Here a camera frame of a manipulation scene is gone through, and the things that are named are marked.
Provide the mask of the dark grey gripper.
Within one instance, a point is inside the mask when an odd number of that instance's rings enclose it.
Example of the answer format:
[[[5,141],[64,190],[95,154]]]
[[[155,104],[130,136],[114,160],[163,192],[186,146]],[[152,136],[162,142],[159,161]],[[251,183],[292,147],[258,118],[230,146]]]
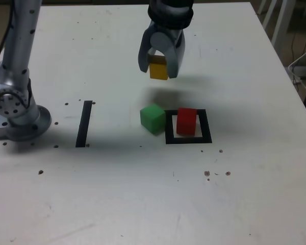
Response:
[[[185,51],[182,30],[172,30],[151,24],[143,33],[138,53],[138,65],[146,73],[150,60],[150,78],[168,80],[176,78]]]

